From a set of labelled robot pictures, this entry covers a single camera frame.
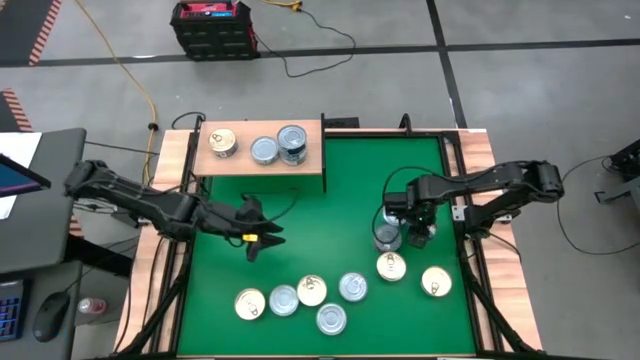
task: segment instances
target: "wooden shelf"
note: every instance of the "wooden shelf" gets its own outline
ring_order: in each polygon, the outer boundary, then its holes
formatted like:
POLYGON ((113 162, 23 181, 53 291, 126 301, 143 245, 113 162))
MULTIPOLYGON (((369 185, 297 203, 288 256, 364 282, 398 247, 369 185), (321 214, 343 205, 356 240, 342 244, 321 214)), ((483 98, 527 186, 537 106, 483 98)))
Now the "wooden shelf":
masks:
POLYGON ((196 176, 238 175, 321 175, 322 123, 320 120, 206 121, 202 123, 193 172, 196 176), (286 125, 298 125, 307 133, 307 158, 297 166, 278 159, 271 165, 259 165, 251 158, 251 144, 260 136, 276 138, 286 125), (238 151, 226 159, 217 157, 209 146, 209 135, 216 129, 231 129, 238 151))

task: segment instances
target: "computer monitor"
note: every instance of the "computer monitor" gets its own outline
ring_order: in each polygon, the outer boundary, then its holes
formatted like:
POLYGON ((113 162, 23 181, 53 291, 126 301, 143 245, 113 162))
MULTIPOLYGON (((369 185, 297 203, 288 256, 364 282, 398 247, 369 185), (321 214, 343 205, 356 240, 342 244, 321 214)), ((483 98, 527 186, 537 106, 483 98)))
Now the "computer monitor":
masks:
POLYGON ((49 180, 0 154, 0 198, 50 187, 49 180))

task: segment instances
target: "white paper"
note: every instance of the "white paper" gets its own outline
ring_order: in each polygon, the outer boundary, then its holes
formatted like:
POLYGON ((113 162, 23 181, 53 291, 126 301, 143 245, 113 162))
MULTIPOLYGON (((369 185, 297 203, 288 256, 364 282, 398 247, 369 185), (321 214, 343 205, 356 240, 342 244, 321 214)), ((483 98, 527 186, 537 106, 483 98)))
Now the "white paper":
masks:
MULTIPOLYGON (((28 168, 36 154, 42 133, 0 133, 0 153, 28 168)), ((0 220, 11 214, 16 196, 0 198, 0 220)))

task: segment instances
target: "gold can lid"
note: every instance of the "gold can lid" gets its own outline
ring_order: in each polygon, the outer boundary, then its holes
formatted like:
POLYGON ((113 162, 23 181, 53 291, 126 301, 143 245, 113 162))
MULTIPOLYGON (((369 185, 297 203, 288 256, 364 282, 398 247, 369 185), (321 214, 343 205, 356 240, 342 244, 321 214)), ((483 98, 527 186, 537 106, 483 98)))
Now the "gold can lid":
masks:
POLYGON ((298 299, 307 306, 322 304, 327 297, 327 284, 318 275, 307 275, 298 283, 298 299))
POLYGON ((243 320, 254 320, 264 312, 266 300, 258 289, 244 289, 236 297, 236 313, 243 320))
POLYGON ((443 268, 432 266, 422 274, 420 285, 422 290, 431 296, 445 296, 451 290, 451 276, 443 268))
POLYGON ((229 129, 217 129, 209 135, 209 145, 215 152, 227 151, 236 144, 236 135, 229 129))
POLYGON ((378 274, 387 281, 398 281, 407 272, 407 264, 402 256, 391 251, 380 255, 376 267, 378 274))

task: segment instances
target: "silver can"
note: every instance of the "silver can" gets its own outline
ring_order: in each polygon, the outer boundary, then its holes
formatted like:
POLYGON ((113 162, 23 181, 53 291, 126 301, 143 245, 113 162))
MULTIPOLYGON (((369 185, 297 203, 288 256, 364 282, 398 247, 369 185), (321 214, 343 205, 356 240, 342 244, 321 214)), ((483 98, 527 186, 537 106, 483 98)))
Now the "silver can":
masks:
POLYGON ((273 164, 278 159, 278 143, 268 136, 255 139, 251 144, 251 157, 260 165, 273 164))
POLYGON ((373 243, 380 252, 397 251, 402 245, 400 229, 389 224, 378 226, 373 243))
POLYGON ((209 146, 220 158, 228 158, 238 150, 236 135, 229 129, 217 129, 209 135, 209 146))
POLYGON ((280 158, 287 165, 300 165, 307 158, 307 133, 298 125, 287 125, 278 131, 280 158))
POLYGON ((451 276, 445 269, 432 266, 422 273, 420 285, 428 295, 442 297, 451 291, 451 276))
POLYGON ((318 275, 307 275, 298 283, 298 299, 306 306, 318 306, 327 297, 327 284, 318 275))
POLYGON ((326 335, 338 335, 347 327, 347 313, 337 304, 325 304, 316 315, 318 328, 326 335))
POLYGON ((340 279, 340 295, 350 302, 357 302, 367 295, 367 280, 358 273, 346 273, 340 279))
POLYGON ((278 316, 289 316, 298 308, 296 289, 289 285, 277 286, 269 295, 269 307, 278 316))
POLYGON ((407 272, 407 264, 404 259, 394 252, 380 255, 376 262, 376 268, 378 274, 387 281, 398 281, 407 272))
POLYGON ((243 320, 255 320, 264 312, 265 303, 260 290, 244 289, 236 297, 236 314, 243 320))
POLYGON ((78 311, 83 314, 102 314, 107 310, 107 302, 102 299, 84 298, 78 303, 78 311))

